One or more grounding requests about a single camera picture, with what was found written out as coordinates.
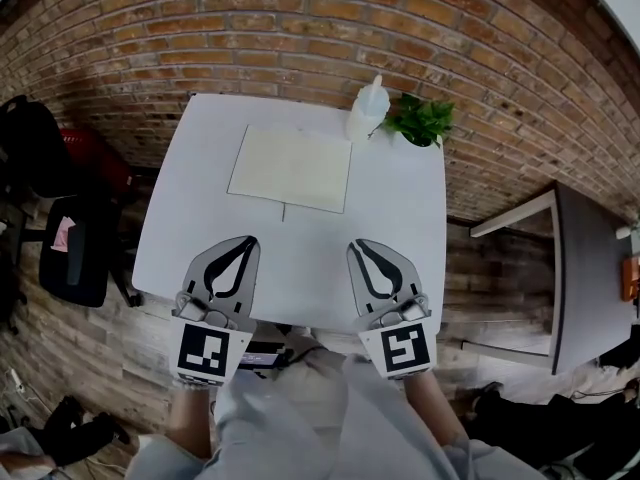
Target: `gray table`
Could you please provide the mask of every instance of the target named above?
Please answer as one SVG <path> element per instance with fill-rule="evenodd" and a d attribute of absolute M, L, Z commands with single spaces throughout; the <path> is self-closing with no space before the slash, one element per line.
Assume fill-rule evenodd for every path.
<path fill-rule="evenodd" d="M 464 341 L 463 350 L 542 366 L 571 370 L 626 341 L 633 305 L 623 302 L 622 261 L 631 256 L 631 239 L 617 240 L 626 223 L 588 197 L 555 183 L 542 195 L 471 228 L 479 237 L 551 210 L 555 244 L 555 297 L 548 354 Z"/>

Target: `table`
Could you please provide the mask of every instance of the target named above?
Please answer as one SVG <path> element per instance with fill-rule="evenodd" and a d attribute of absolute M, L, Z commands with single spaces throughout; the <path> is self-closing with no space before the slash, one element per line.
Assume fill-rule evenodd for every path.
<path fill-rule="evenodd" d="M 623 302 L 622 261 L 631 240 L 617 240 L 625 223 L 588 197 L 555 183 L 542 195 L 471 228 L 479 237 L 543 210 L 551 210 L 555 297 L 551 346 L 537 354 L 463 342 L 461 348 L 500 359 L 571 370 L 629 339 L 633 306 Z"/>
<path fill-rule="evenodd" d="M 340 138 L 347 116 L 276 99 L 191 98 L 149 203 L 134 286 L 174 298 L 197 254 L 222 240 L 253 235 L 261 254 L 251 316 L 349 331 L 357 311 L 347 245 L 368 238 L 414 263 L 439 326 L 446 254 L 440 149 L 418 148 L 401 136 L 391 140 L 383 132 L 354 144 L 343 214 L 227 194 L 248 125 L 287 124 Z"/>

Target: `potted plant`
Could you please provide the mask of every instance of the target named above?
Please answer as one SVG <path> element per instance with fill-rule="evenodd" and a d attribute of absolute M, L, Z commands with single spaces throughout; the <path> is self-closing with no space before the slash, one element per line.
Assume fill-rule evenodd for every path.
<path fill-rule="evenodd" d="M 431 144 L 440 147 L 438 138 L 444 141 L 451 131 L 454 104 L 422 101 L 406 93 L 402 93 L 396 103 L 400 111 L 384 120 L 385 127 L 400 132 L 405 139 L 421 148 Z"/>

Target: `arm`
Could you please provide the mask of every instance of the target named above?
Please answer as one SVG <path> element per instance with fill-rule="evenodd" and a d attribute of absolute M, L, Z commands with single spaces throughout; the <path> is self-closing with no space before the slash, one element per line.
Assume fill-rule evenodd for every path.
<path fill-rule="evenodd" d="M 51 469 L 56 468 L 55 462 L 53 462 L 53 459 L 49 457 L 49 455 L 25 455 L 16 452 L 0 453 L 0 464 L 2 464 L 8 473 L 35 466 L 47 466 Z"/>
<path fill-rule="evenodd" d="M 409 405 L 418 413 L 440 446 L 452 444 L 457 437 L 467 437 L 433 373 L 423 372 L 407 377 L 404 387 Z"/>
<path fill-rule="evenodd" d="M 211 458 L 208 389 L 176 391 L 165 435 L 196 457 Z"/>

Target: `brick wall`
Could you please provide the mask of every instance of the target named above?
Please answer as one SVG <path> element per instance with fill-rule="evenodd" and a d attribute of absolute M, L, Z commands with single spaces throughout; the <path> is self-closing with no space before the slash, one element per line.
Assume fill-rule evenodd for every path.
<path fill-rule="evenodd" d="M 188 92 L 350 107 L 377 72 L 456 103 L 448 209 L 479 219 L 553 179 L 640 207 L 640 63 L 595 0 L 5 0 L 2 100 L 159 166 Z"/>

